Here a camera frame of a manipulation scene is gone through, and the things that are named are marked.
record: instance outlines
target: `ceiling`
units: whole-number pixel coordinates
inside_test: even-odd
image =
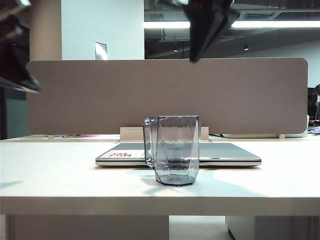
[[[320,20],[319,0],[234,0],[231,7],[240,13],[240,21]],[[144,21],[188,21],[180,7],[161,0],[144,0]],[[320,28],[229,29],[217,43],[204,52],[204,58],[224,58],[244,52],[289,46],[320,40]],[[145,29],[145,58],[188,58],[189,29]]]

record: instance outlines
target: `mug handle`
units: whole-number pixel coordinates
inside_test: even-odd
[[[144,142],[144,162],[149,168],[155,170],[150,117],[143,120],[142,126],[143,126],[143,142]]]

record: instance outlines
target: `desk leg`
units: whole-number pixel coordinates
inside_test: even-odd
[[[7,240],[169,240],[169,216],[16,215]]]

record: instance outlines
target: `floor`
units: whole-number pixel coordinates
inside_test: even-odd
[[[225,216],[170,216],[170,240],[232,240]]]

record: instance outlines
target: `white wall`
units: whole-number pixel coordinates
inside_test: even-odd
[[[143,0],[61,0],[61,19],[63,60],[94,60],[95,42],[108,59],[145,59]]]
[[[308,87],[320,84],[320,41],[312,41],[263,51],[247,52],[235,57],[303,57],[308,62]]]

